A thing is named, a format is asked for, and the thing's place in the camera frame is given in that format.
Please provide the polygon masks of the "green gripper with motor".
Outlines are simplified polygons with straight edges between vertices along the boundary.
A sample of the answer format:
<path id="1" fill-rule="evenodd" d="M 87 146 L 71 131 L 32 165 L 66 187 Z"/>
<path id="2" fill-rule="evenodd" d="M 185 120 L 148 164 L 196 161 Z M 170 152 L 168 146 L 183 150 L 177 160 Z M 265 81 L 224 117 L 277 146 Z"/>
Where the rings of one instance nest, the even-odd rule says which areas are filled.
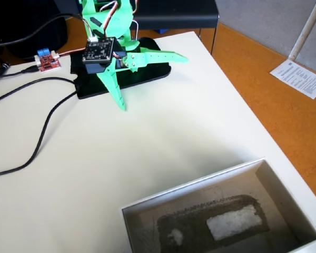
<path id="1" fill-rule="evenodd" d="M 188 58 L 185 56 L 171 51 L 145 50 L 139 52 L 139 41 L 124 36 L 120 38 L 106 37 L 105 43 L 105 70 L 96 75 L 123 111 L 126 110 L 126 105 L 121 95 L 116 72 L 131 71 L 135 73 L 138 68 L 146 67 L 149 64 L 188 62 Z"/>

